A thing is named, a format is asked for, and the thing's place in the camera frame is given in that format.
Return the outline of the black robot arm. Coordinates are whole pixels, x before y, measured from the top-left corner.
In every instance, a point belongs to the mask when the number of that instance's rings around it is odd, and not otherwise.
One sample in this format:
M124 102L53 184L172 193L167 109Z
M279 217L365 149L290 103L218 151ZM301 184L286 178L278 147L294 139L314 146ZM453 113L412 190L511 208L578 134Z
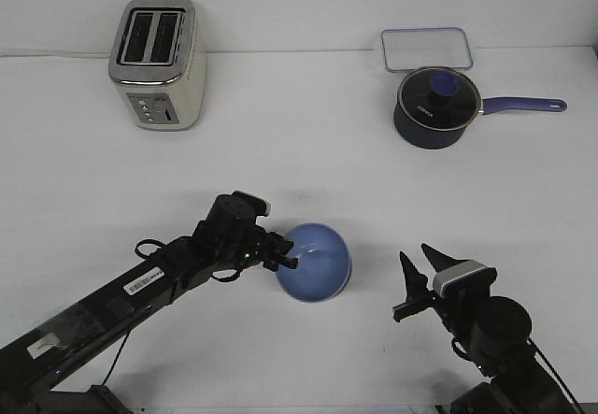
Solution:
M497 270L455 259L423 244L435 274L428 279L404 252L399 260L406 300L393 308L401 321L431 308L452 335L453 351L486 381L441 413L580 413L582 405L531 339L532 319L515 300L491 294Z
M229 280L257 264L296 268L290 240L257 225L269 204L235 191L219 195L189 236L156 250L142 263L90 293L1 350L4 413L125 413L105 384L85 392L56 386L158 310L220 271Z

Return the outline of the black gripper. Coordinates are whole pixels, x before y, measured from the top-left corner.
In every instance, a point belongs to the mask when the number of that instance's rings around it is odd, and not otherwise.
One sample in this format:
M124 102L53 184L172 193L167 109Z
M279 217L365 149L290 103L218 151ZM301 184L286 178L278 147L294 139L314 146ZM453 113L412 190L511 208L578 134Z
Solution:
M422 243L420 247L436 273L466 262L466 259L450 257L426 243ZM406 300L392 308L392 318L400 322L432 308L455 338L467 338L467 319L462 317L463 292L451 293L448 298L442 298L432 290L428 290L427 277L417 270L404 252L399 252L399 259L405 277Z
M233 193L220 194L206 218L197 224L192 243L209 251L216 261L244 264L249 254L249 265L263 261L263 267L277 272L282 266L296 269L298 259L279 253L288 253L293 242L276 232L266 232L256 224L258 216L244 200Z

